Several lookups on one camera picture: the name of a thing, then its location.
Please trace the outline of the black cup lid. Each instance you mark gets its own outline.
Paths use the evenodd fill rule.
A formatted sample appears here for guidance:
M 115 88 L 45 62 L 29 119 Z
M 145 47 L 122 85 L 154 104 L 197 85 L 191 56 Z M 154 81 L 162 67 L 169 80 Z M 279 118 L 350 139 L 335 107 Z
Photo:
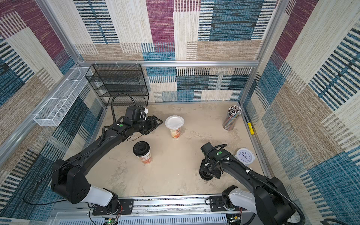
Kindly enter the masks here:
M 133 153 L 137 157 L 143 157 L 150 152 L 150 145 L 145 141 L 137 142 L 133 147 Z
M 213 179 L 213 176 L 211 176 L 211 175 L 209 175 L 208 173 L 206 173 L 206 172 L 199 172 L 199 175 L 200 175 L 200 177 L 203 179 L 203 180 L 205 180 L 205 181 L 210 181 L 210 180 L 212 180 Z

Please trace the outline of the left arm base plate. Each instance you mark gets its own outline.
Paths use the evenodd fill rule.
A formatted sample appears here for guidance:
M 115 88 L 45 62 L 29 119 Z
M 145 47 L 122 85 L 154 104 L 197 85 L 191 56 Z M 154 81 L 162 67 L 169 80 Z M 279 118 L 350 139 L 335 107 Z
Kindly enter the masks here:
M 120 216 L 130 215 L 133 210 L 134 199 L 117 199 L 111 201 L 107 206 L 95 205 L 93 216 Z

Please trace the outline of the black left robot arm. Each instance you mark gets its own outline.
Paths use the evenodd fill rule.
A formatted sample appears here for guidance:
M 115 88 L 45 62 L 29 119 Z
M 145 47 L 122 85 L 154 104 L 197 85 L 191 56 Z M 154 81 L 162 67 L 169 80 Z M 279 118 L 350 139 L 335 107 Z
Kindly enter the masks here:
M 126 113 L 116 118 L 114 102 L 111 101 L 113 123 L 102 128 L 101 136 L 78 154 L 67 160 L 58 159 L 52 165 L 52 171 L 40 179 L 37 184 L 51 178 L 51 189 L 72 204 L 91 203 L 105 214 L 118 214 L 121 204 L 118 195 L 110 190 L 91 185 L 86 175 L 92 167 L 110 150 L 126 141 L 134 133 L 148 135 L 163 121 L 156 116 L 149 116 L 147 109 L 133 103 Z

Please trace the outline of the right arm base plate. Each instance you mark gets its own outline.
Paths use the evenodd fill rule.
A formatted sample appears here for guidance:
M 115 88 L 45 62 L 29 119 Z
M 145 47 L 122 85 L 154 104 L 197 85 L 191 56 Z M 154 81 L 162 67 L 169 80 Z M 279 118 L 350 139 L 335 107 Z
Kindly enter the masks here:
M 212 212 L 232 211 L 235 208 L 226 196 L 210 196 L 209 204 Z

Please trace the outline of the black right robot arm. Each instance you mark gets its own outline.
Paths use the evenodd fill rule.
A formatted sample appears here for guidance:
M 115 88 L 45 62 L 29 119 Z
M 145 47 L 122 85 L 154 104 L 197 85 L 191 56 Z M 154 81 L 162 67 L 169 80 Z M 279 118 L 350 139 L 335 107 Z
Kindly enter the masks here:
M 278 178 L 263 176 L 225 150 L 226 144 L 212 146 L 206 143 L 201 147 L 205 156 L 199 174 L 205 181 L 220 179 L 227 173 L 240 182 L 247 190 L 241 191 L 232 185 L 222 192 L 219 200 L 210 199 L 210 204 L 226 211 L 246 209 L 259 217 L 265 225 L 289 225 L 289 218 L 298 213 L 298 225 L 306 222 L 300 207 L 290 199 L 285 186 Z

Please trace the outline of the paper milk tea cup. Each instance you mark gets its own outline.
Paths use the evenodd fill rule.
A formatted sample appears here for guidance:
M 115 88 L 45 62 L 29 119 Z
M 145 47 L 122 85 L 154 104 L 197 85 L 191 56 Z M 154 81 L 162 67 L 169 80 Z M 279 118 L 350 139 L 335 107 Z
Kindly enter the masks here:
M 165 126 L 170 130 L 170 134 L 174 140 L 177 140 L 181 135 L 181 127 L 185 120 L 178 115 L 169 116 L 165 121 Z
M 150 147 L 150 152 L 143 156 L 143 157 L 138 157 L 144 164 L 149 164 L 152 161 L 152 156 L 151 156 L 151 147 Z

